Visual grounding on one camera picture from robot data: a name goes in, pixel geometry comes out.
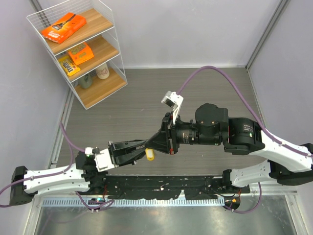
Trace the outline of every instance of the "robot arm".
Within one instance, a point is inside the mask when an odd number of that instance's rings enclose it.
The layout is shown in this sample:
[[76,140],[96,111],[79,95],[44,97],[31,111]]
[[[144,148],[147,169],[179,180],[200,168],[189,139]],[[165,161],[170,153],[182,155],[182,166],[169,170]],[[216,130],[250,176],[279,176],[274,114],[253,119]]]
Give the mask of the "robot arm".
[[[85,152],[79,152],[76,163],[64,174],[33,179],[12,186],[10,205],[28,203],[35,195],[73,191],[78,191],[80,194],[102,194],[104,184],[108,183],[107,170],[136,164],[137,160],[145,156],[146,149],[176,154],[180,144],[223,144],[224,151],[227,153],[257,155],[265,158],[266,161],[255,166],[228,169],[223,172],[217,187],[230,188],[233,189],[232,192],[251,183],[268,180],[276,180],[280,184],[292,186],[313,181],[313,162],[310,157],[313,152],[312,144],[298,146],[276,137],[281,143],[292,146],[302,154],[291,151],[283,144],[278,144],[269,138],[257,122],[244,117],[228,117],[226,108],[219,108],[214,104],[206,103],[200,106],[195,113],[195,122],[192,120],[183,122],[179,116],[182,101],[183,98],[176,93],[166,94],[162,103],[169,105],[173,111],[165,114],[160,130],[149,140],[109,142],[109,147],[102,151],[98,148],[86,148]],[[20,166],[13,174],[12,182],[60,172],[65,168],[31,171],[25,166]],[[213,179],[212,176],[201,176],[195,183],[195,191],[201,193],[199,190],[204,187],[206,192],[210,192],[209,185],[217,181],[219,180]]]
[[[267,159],[261,164],[244,169],[229,169],[223,172],[225,185],[245,187],[251,183],[277,180],[283,185],[301,185],[313,181],[313,145],[298,146],[281,138],[282,144],[274,142],[260,125],[244,117],[228,117],[226,108],[204,104],[195,113],[195,122],[183,122],[173,115],[180,109],[183,98],[168,92],[163,103],[173,108],[162,120],[161,129],[151,137],[145,147],[163,153],[176,154],[180,144],[224,145],[224,151],[233,155],[256,155]],[[299,154],[283,145],[301,151]]]

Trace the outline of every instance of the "white bracket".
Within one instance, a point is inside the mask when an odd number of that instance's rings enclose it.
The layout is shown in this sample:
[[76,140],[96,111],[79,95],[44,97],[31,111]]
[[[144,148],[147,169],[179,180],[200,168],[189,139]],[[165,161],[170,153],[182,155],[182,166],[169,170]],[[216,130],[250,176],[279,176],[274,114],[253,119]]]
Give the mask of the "white bracket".
[[270,163],[267,160],[243,169],[232,169],[231,185],[242,188],[252,183],[274,180],[269,176],[270,172]]
[[[40,175],[47,175],[52,173],[57,173],[60,171],[63,171],[67,168],[67,166],[64,167],[58,167],[54,169],[48,169],[48,170],[28,170],[27,173],[24,175],[24,178],[32,178],[34,176],[40,176]],[[70,169],[62,174],[50,176],[50,177],[44,177],[40,179],[34,179],[34,180],[27,180],[24,182],[24,186],[26,186],[26,189],[24,190],[26,193],[34,193],[36,191],[40,191],[46,188],[51,187],[58,187],[63,184],[67,183],[81,183],[85,182],[85,179],[82,178],[82,174],[84,174],[83,170],[77,170],[76,164],[73,164]]]
[[60,193],[73,193],[75,191],[78,192],[87,192],[89,188],[90,182],[71,182],[71,183],[65,183],[61,185],[54,185],[50,186],[41,190],[38,190],[38,193],[35,195],[37,196],[46,196],[55,194],[58,195]]
[[95,154],[94,160],[96,161],[96,167],[99,172],[119,167],[119,165],[112,163],[108,148],[102,150],[99,154]]
[[261,135],[262,142],[265,144],[265,148],[252,152],[250,155],[256,155],[265,159],[269,159],[284,166],[292,172],[304,172],[311,170],[313,162],[312,158],[309,157],[311,153],[308,151],[307,147],[295,145],[271,134],[276,139],[280,140],[283,144],[287,144],[295,149],[298,149],[299,151],[307,153],[308,156],[305,157],[285,148],[283,145],[279,145],[278,143],[274,142],[263,131],[261,131]]
[[93,155],[93,148],[91,147],[87,147],[85,148],[85,154],[88,156],[88,155]]
[[170,106],[173,109],[173,124],[175,125],[177,116],[179,114],[182,102],[184,98],[181,95],[177,95],[176,92],[168,91],[161,103]]

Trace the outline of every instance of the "yellow object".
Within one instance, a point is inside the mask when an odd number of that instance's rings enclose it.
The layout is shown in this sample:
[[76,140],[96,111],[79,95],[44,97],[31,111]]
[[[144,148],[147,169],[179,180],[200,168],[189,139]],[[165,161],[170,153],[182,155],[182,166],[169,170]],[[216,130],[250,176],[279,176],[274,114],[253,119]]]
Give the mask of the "yellow object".
[[61,57],[58,61],[68,76],[72,76],[80,71],[80,68],[73,63],[68,55]]
[[79,65],[94,56],[91,48],[87,45],[87,43],[81,43],[73,47],[68,51],[68,54],[76,65]]
[[147,160],[153,161],[153,159],[155,158],[155,153],[154,153],[153,149],[151,149],[151,148],[146,148],[145,151],[146,151]]

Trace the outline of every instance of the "wire shelf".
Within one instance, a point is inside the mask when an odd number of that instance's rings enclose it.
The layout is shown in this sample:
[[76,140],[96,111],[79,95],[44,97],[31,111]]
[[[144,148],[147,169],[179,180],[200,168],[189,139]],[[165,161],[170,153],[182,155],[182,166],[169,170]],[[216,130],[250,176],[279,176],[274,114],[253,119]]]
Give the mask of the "wire shelf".
[[[68,12],[80,14],[85,17],[87,21],[86,26],[82,26],[82,28],[61,44],[45,39],[41,35],[41,31],[54,24]],[[53,62],[66,83],[70,86],[70,89],[85,109],[92,107],[127,85],[120,46],[114,27],[113,13],[101,0],[67,0],[53,7],[31,14],[26,18],[45,45],[46,50],[49,52],[49,55],[52,57]],[[66,54],[70,48],[82,42],[89,42],[91,47],[91,39],[94,41],[97,40],[98,42],[97,44],[94,43],[94,48],[92,49],[95,55],[92,61],[90,59],[88,62],[85,62],[86,64],[79,66],[81,68],[80,74],[68,77],[60,66],[58,58]],[[106,81],[96,80],[97,82],[95,82],[92,87],[92,94],[90,90],[84,91],[80,89],[78,79],[87,73],[90,73],[92,77],[96,76],[95,69],[104,63],[108,63],[108,66],[111,67],[111,78]],[[91,97],[94,97],[94,93],[97,94],[97,97],[94,100],[90,100]]]

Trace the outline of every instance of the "silver surface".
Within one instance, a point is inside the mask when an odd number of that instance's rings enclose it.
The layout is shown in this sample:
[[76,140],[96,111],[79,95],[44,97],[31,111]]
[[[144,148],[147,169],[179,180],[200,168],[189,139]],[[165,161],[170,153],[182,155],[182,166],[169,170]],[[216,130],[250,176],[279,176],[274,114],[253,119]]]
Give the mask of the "silver surface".
[[[195,69],[128,69],[129,84],[104,101],[85,110],[74,100],[67,124],[70,139],[80,147],[107,148],[108,141],[147,139],[158,131],[170,108],[161,104],[167,91],[176,91]],[[234,80],[257,112],[250,79],[244,68],[223,69]],[[199,73],[181,94],[184,121],[194,119],[196,109],[209,102],[228,109],[230,117],[252,118],[227,80],[219,73]],[[154,161],[142,159],[137,165],[112,169],[110,174],[221,174],[229,168],[243,168],[264,159],[224,153],[222,146],[180,145],[176,155],[159,152]],[[68,145],[63,141],[58,166],[69,163]]]
[[[257,197],[242,196],[241,210]],[[111,208],[100,213],[85,208],[42,208],[36,235],[294,235],[284,196],[264,196],[259,208],[235,214],[222,207]]]
[[[84,196],[83,199],[87,203],[94,196]],[[186,200],[184,195],[180,195],[173,200],[115,200],[112,207],[190,207],[190,206],[224,206],[224,198],[203,199],[203,200]],[[83,203],[78,197],[47,197],[44,199],[42,207],[82,207]]]

